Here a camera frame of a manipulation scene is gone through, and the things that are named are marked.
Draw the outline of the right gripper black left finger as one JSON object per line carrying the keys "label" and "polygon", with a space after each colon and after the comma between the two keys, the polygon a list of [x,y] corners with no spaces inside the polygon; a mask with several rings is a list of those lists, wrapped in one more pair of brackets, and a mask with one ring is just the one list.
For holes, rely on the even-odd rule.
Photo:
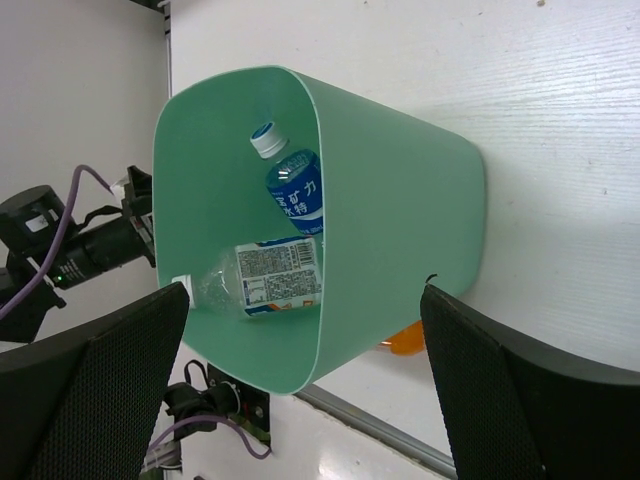
{"label": "right gripper black left finger", "polygon": [[2,478],[138,478],[188,311],[174,283],[2,353]]}

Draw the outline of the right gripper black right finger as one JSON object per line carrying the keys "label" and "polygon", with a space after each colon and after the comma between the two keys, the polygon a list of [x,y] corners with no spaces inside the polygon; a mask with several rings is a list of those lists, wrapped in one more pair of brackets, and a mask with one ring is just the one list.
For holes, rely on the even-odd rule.
{"label": "right gripper black right finger", "polygon": [[501,324],[434,278],[421,321],[458,478],[638,478],[638,372]]}

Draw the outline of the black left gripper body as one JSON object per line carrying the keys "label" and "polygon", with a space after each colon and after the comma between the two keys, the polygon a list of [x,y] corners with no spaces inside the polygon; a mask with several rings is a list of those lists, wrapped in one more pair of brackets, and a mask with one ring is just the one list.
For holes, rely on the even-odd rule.
{"label": "black left gripper body", "polygon": [[49,279],[68,290],[144,257],[155,265],[152,176],[136,166],[116,184],[121,206],[101,207],[69,225],[49,269]]}

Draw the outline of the orange juice bottle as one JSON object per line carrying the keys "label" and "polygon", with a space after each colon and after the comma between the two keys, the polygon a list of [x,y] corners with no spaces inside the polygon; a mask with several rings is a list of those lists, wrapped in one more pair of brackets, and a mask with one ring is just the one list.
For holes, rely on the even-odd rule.
{"label": "orange juice bottle", "polygon": [[425,339],[421,321],[415,322],[397,334],[380,342],[377,346],[382,351],[396,356],[413,356],[425,350]]}

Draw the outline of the white orange label clear bottle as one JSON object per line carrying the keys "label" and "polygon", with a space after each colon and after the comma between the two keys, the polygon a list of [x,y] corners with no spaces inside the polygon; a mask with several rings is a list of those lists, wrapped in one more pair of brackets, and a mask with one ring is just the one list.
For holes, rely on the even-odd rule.
{"label": "white orange label clear bottle", "polygon": [[192,310],[223,317],[316,307],[322,300],[321,262],[311,236],[237,245],[208,271],[171,281],[185,287]]}

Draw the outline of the blue label clear bottle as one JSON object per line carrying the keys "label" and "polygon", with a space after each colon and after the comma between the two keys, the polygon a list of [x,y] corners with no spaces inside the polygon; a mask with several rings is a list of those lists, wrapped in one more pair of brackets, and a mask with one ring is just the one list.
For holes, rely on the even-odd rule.
{"label": "blue label clear bottle", "polygon": [[265,186],[285,216],[301,234],[321,234],[324,213],[319,156],[290,140],[274,121],[259,126],[250,143],[269,164]]}

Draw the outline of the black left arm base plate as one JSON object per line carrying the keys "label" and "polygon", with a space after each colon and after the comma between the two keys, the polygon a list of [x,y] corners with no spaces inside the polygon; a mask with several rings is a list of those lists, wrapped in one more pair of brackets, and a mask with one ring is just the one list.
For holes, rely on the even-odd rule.
{"label": "black left arm base plate", "polygon": [[266,447],[271,446],[270,395],[199,360],[183,367],[184,380],[163,397],[175,423],[196,416],[226,418]]}

